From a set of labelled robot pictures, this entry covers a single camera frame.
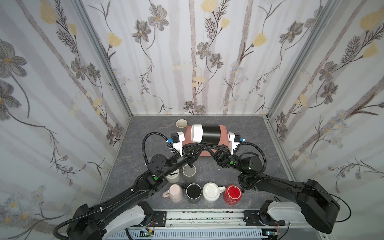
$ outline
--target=white mug handle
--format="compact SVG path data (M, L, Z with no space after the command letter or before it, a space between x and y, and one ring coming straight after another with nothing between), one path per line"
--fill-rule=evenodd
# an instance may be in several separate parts
M225 187L219 187L218 189L219 189L220 193L225 191Z
M163 193L163 197L169 197L169 190L167 190L165 193Z

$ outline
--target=black mug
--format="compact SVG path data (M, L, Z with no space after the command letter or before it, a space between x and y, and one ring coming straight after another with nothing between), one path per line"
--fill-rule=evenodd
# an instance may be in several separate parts
M202 190L197 183L191 183L189 185L183 184L181 188L187 193L188 202L197 204L200 201Z

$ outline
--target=wallpapered wall panel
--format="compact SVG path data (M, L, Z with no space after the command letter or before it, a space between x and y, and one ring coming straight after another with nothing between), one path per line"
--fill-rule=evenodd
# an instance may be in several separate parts
M128 123L71 2L0 2L0 235L96 204Z
M382 238L384 4L340 2L276 114L300 180L314 179L352 208L338 240ZM343 204L338 220L348 216Z
M266 114L326 4L82 2L134 114Z

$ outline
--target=metal corner post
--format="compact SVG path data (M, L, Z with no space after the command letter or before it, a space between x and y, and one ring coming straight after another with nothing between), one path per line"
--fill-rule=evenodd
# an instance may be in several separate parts
M98 56L99 56L99 58L103 64L104 69L107 71L107 74L108 74L109 78L111 79L111 84L112 84L113 88L115 89L115 92L118 95L118 98L119 98L121 104L123 105L125 112L129 116L129 118L133 117L132 111L129 108L129 105L126 101L126 98L125 98L123 92L121 91L121 88L119 86L118 80L116 79L116 76L113 74L111 64L110 64L109 60L107 59L107 56L105 55L103 46L102 46L102 44L101 44L101 42L100 42L100 40L96 34L95 29L93 28L91 20L89 19L89 16L88 16L88 14L84 8L82 1L81 0L71 0L71 2L72 2L73 6L76 10L77 15L79 16L79 18L80 18L80 20L81 20L81 22L82 22L82 24L86 30L88 37L90 38L90 40L92 42L92 45L93 45L96 53L98 54Z
M316 22L315 26L313 27L313 30L310 32L310 35L305 42L303 48L301 49L299 55L297 56L295 63L293 64L292 68L290 69L289 73L287 74L287 77L285 78L283 84L281 85L280 89L277 91L273 98L273 102L271 104L271 107L268 111L268 118L277 110L277 107L283 100L285 93L288 91L289 87L291 86L291 83L293 82L296 74L300 70L301 66L303 65L304 61L310 54L313 46L315 45L318 37L320 36L321 32L325 28L325 26L328 23L328 20L331 18L334 10L336 9L337 5L339 4L340 0L328 0L326 3L324 9L320 13L319 20Z

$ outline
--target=robotic arm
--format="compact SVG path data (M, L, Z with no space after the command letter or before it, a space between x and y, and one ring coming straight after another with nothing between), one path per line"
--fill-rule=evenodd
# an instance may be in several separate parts
M138 176L131 187L108 201L90 208L87 204L80 206L72 219L55 227L53 234L56 238L101 240L133 225L148 225L154 212L147 202L142 201L160 191L167 184L167 175L186 164L193 166L202 151L208 151L220 167L238 170L240 172L238 181L242 188L246 190L257 188L294 202L288 203L289 206L287 203L280 203L278 206L276 202L267 200L258 212L257 219L253 219L254 221L259 221L262 225L269 225L275 220L283 220L288 217L287 214L281 214L284 212L281 209L284 209L285 213L289 209L294 209L298 213L294 216L294 220L305 219L318 231L332 232L340 209L339 204L314 180L293 182L264 174L266 158L263 151L255 144L240 141L234 144L233 150L225 145L191 143L182 146L182 152L179 152L167 139L167 144L174 156L166 158L162 154L156 154L148 161L145 153L145 140L153 134L167 139L164 135L153 132L145 136L142 146L148 170ZM251 157L242 158L244 154L237 156L236 152L242 145L251 145L256 148L262 156L263 164L256 153L247 153L251 154ZM58 233L58 230L66 225L69 225L66 230L69 237Z

